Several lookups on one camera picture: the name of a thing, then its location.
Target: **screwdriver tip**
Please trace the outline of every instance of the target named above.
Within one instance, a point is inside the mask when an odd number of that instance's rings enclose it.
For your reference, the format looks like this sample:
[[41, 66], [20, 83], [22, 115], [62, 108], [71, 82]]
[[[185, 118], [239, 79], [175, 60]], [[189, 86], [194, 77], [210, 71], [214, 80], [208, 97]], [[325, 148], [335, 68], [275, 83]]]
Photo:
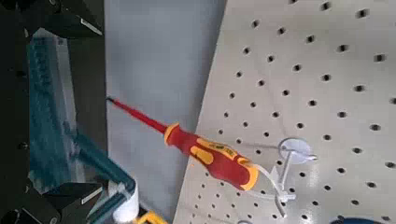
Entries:
[[107, 96], [107, 98], [106, 98], [109, 102], [111, 102], [111, 103], [114, 103], [114, 99], [113, 98], [111, 98], [110, 96]]

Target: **white roll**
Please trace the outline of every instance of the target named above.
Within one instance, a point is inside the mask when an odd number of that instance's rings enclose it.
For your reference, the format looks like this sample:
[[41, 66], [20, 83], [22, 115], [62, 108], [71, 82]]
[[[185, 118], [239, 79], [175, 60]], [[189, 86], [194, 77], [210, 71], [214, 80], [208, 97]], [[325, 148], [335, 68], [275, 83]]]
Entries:
[[[119, 191], [119, 186], [113, 182], [108, 184], [108, 192], [110, 196]], [[114, 213], [113, 218], [116, 223], [129, 223], [132, 222], [139, 213], [139, 192], [136, 183], [136, 189], [132, 197], [121, 205]]]

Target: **pegboard hole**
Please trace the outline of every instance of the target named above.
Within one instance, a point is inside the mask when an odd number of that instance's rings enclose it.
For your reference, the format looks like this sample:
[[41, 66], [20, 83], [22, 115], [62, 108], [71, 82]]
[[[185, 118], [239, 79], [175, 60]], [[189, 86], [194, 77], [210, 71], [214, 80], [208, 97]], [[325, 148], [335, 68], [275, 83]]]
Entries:
[[354, 205], [359, 205], [359, 201], [358, 200], [352, 200], [352, 201], [350, 201], [352, 204], [354, 204]]
[[369, 9], [362, 9], [356, 13], [356, 18], [361, 19], [369, 15]]
[[379, 130], [381, 130], [381, 126], [379, 126], [378, 124], [372, 124], [372, 125], [370, 125], [370, 129], [372, 130], [372, 131], [379, 131]]
[[361, 150], [360, 148], [358, 148], [358, 147], [354, 147], [354, 148], [352, 148], [352, 151], [353, 152], [355, 152], [356, 154], [360, 154], [360, 153], [362, 153], [363, 152], [363, 150]]
[[267, 58], [268, 63], [273, 62], [273, 61], [274, 61], [274, 58], [275, 58], [275, 57], [272, 56], [272, 55], [268, 56], [268, 58]]
[[365, 91], [366, 88], [362, 85], [359, 85], [359, 86], [354, 87], [353, 90], [356, 92], [362, 92], [362, 91]]
[[284, 96], [288, 96], [288, 95], [290, 94], [290, 91], [284, 90], [284, 91], [282, 91], [282, 94], [283, 94]]
[[367, 182], [367, 187], [369, 187], [370, 189], [375, 189], [376, 188], [376, 183], [374, 182]]
[[283, 34], [285, 34], [285, 32], [286, 32], [286, 29], [283, 28], [283, 27], [280, 27], [280, 28], [277, 30], [277, 33], [278, 33], [279, 35], [283, 35]]
[[314, 100], [311, 100], [311, 101], [308, 102], [308, 104], [309, 104], [310, 106], [315, 106], [315, 105], [318, 104], [318, 102], [317, 102], [317, 101], [314, 101]]
[[385, 163], [385, 165], [390, 168], [390, 169], [395, 169], [396, 168], [396, 164], [394, 162], [388, 161]]
[[330, 79], [332, 79], [332, 76], [327, 74], [327, 75], [323, 75], [321, 78], [323, 81], [330, 81]]
[[338, 118], [343, 119], [347, 117], [347, 112], [341, 111], [337, 113]]
[[265, 84], [264, 80], [260, 80], [258, 83], [259, 83], [259, 86], [263, 86]]
[[298, 72], [300, 70], [301, 70], [301, 65], [300, 64], [296, 64], [296, 65], [293, 66], [293, 71], [294, 72]]
[[376, 63], [384, 62], [387, 59], [387, 56], [385, 54], [377, 54], [374, 56], [374, 61]]
[[338, 168], [337, 171], [340, 174], [344, 174], [346, 172], [346, 170], [344, 168]]
[[323, 135], [323, 139], [326, 140], [326, 141], [330, 141], [330, 140], [332, 140], [332, 136], [328, 135], [328, 134], [325, 134], [325, 135]]
[[384, 221], [390, 221], [390, 217], [381, 217]]
[[320, 6], [320, 10], [325, 11], [327, 9], [329, 9], [332, 6], [332, 3], [330, 2], [325, 2]]
[[252, 27], [252, 28], [256, 28], [256, 27], [259, 26], [259, 24], [260, 24], [260, 21], [255, 20], [255, 21], [253, 21], [253, 22], [251, 23], [251, 27]]
[[348, 49], [349, 49], [348, 45], [340, 45], [340, 46], [338, 46], [337, 51], [344, 52], [344, 51], [347, 51]]
[[249, 54], [250, 53], [250, 48], [249, 47], [244, 48], [243, 52], [244, 52], [245, 55]]
[[315, 41], [315, 36], [314, 36], [314, 35], [310, 35], [310, 36], [308, 36], [308, 37], [306, 38], [305, 41], [306, 41], [307, 44], [310, 44], [310, 43], [312, 43], [312, 42]]

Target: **gray wall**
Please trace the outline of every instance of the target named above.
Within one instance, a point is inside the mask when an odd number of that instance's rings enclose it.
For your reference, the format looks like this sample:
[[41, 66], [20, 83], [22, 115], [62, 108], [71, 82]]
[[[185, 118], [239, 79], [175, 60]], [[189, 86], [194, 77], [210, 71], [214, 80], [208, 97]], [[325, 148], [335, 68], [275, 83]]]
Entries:
[[[225, 1], [107, 0], [106, 89], [166, 124], [194, 132]], [[139, 184], [141, 203], [173, 219], [187, 158], [107, 106], [109, 155]]]

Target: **screwdriver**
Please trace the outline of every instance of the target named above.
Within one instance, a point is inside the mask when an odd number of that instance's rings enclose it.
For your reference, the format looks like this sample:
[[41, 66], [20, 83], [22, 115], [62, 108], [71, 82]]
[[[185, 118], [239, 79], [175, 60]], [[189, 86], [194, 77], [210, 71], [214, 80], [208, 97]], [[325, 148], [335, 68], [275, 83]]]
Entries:
[[259, 176], [257, 168], [250, 165], [249, 159], [238, 154], [229, 146], [208, 141], [194, 133], [185, 132], [178, 123], [165, 126], [114, 98], [107, 97], [107, 100], [162, 133], [166, 145], [175, 146], [183, 154], [193, 156], [216, 179], [228, 182], [240, 190], [250, 190], [256, 184]]

